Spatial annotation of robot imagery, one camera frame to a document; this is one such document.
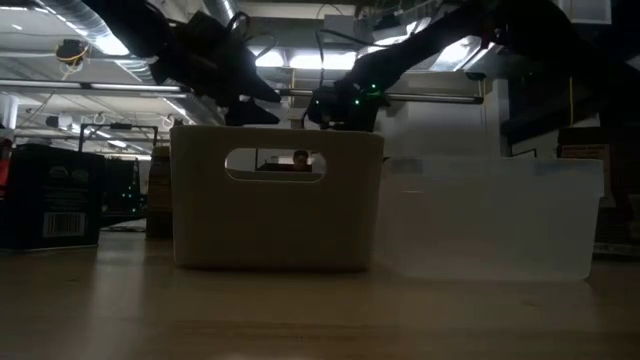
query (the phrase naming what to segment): person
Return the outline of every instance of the person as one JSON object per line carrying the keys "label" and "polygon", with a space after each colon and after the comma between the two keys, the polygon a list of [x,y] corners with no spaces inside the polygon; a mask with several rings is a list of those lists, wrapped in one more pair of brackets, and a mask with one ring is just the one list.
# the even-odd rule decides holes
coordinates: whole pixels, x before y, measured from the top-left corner
{"label": "person", "polygon": [[296,150],[293,153],[293,170],[294,171],[308,171],[309,170],[309,152],[305,150]]}

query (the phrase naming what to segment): red object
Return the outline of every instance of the red object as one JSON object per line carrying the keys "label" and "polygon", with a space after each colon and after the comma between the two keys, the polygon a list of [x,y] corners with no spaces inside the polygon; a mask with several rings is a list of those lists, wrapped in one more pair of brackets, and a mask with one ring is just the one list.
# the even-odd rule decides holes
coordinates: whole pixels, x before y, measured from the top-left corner
{"label": "red object", "polygon": [[13,143],[11,140],[0,139],[0,197],[4,197],[5,188],[7,186],[12,146]]}

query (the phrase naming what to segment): wooden table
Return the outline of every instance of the wooden table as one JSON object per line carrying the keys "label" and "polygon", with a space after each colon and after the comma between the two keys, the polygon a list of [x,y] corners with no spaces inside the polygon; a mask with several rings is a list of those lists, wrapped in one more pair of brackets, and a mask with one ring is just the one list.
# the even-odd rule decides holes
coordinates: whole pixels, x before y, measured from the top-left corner
{"label": "wooden table", "polygon": [[488,283],[176,269],[171,244],[0,257],[0,359],[640,359],[640,266]]}

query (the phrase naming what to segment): barcode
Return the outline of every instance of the barcode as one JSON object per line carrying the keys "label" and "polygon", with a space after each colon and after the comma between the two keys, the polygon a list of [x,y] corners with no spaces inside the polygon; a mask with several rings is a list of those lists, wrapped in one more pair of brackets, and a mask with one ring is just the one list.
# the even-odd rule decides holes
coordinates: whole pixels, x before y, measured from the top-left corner
{"label": "barcode", "polygon": [[43,237],[83,236],[84,213],[45,213]]}

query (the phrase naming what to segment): table surface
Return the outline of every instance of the table surface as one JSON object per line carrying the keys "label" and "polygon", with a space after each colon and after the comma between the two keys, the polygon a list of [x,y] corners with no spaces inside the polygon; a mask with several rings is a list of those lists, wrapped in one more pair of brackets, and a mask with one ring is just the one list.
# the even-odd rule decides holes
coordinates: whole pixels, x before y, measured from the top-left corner
{"label": "table surface", "polygon": [[0,256],[0,359],[640,359],[640,264],[587,282],[177,269],[170,243]]}

